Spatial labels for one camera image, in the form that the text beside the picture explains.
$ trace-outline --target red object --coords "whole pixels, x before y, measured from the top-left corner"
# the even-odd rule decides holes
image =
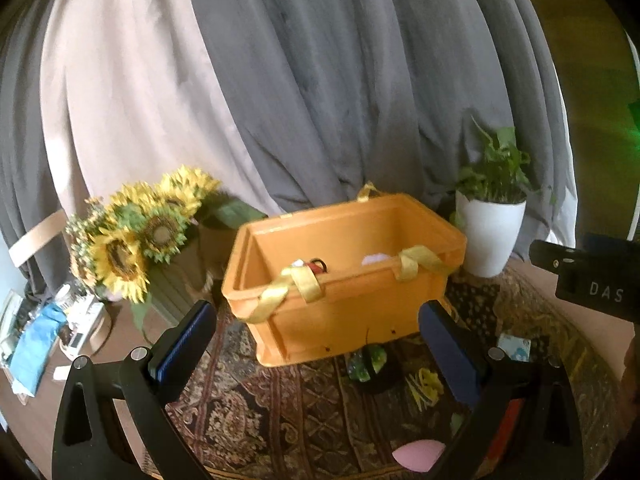
[[[309,267],[309,269],[311,269],[314,272],[314,274],[324,274],[324,269],[317,264],[313,264],[312,262],[307,262],[305,263],[305,265]]]
[[[518,418],[520,417],[520,412],[523,407],[524,399],[511,400],[504,412],[498,431],[496,431],[494,439],[491,441],[489,451],[487,451],[486,457],[484,457],[481,466],[476,472],[475,478],[482,478],[494,472],[495,468],[498,467],[500,460],[502,460],[504,453],[507,451],[507,446],[511,440],[513,431],[516,429],[516,424],[518,423]]]

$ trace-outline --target pink sponge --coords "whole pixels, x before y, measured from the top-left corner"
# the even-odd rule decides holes
[[[429,471],[444,451],[445,445],[437,440],[416,440],[393,452],[402,467],[418,473]]]

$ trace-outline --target gray curtain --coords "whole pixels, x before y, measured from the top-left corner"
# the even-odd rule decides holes
[[[28,1],[0,39],[0,230],[9,247],[60,209],[40,116],[40,54],[53,1]],[[68,268],[59,235],[21,271],[33,293],[46,295],[64,283]]]
[[[564,200],[559,90],[529,0],[192,0],[210,60],[267,190],[286,210],[354,198],[366,180],[431,208],[478,160],[472,117],[516,126],[531,154],[516,252]]]

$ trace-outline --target yellow fabric strap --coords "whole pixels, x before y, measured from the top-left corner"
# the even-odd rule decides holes
[[[433,251],[423,245],[416,245],[400,251],[400,270],[396,272],[396,280],[407,282],[418,275],[421,266],[431,272],[437,272],[449,276],[454,269],[447,267]],[[295,285],[302,298],[311,303],[324,295],[314,272],[307,266],[285,267],[280,276],[271,282],[271,285],[258,298],[258,306],[247,317],[238,317],[245,323],[262,323],[267,321],[271,314],[280,306],[287,297],[289,287]]]
[[[400,272],[396,274],[396,280],[407,282],[418,275],[418,268],[423,267],[431,272],[437,272],[449,276],[455,269],[447,267],[436,253],[424,245],[416,245],[400,251]]]
[[[239,317],[245,323],[262,323],[267,321],[273,311],[280,306],[289,292],[289,287],[295,285],[302,298],[307,302],[322,298],[322,288],[314,272],[307,266],[285,267],[280,276],[258,298],[258,306],[246,318]]]
[[[376,186],[374,186],[373,183],[370,181],[370,182],[367,182],[364,186],[362,186],[362,189],[356,195],[356,200],[358,202],[367,202],[372,192],[382,194],[376,189]]]

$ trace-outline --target white flower pot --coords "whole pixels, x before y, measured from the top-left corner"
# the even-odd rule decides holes
[[[464,269],[492,278],[502,272],[516,244],[527,202],[495,204],[469,200],[456,192],[456,217],[466,235]]]

